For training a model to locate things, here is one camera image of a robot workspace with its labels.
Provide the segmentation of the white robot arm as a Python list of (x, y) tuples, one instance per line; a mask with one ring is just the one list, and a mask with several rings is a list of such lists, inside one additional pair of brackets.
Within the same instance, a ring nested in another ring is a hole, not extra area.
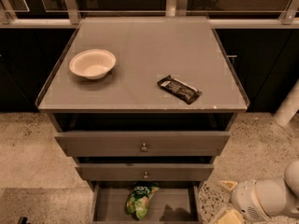
[(271, 217), (299, 218), (299, 161), (290, 162), (283, 176), (233, 183), (232, 209), (222, 208), (208, 224), (244, 224)]

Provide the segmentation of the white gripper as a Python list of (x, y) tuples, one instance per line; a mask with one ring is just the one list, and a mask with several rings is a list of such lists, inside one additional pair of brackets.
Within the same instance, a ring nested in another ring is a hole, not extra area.
[(230, 201), (237, 211), (222, 208), (208, 224), (244, 224), (244, 218), (250, 222), (266, 221), (277, 216), (299, 218), (298, 195), (283, 177), (252, 179), (239, 184), (222, 180), (220, 186), (226, 192), (232, 192)]

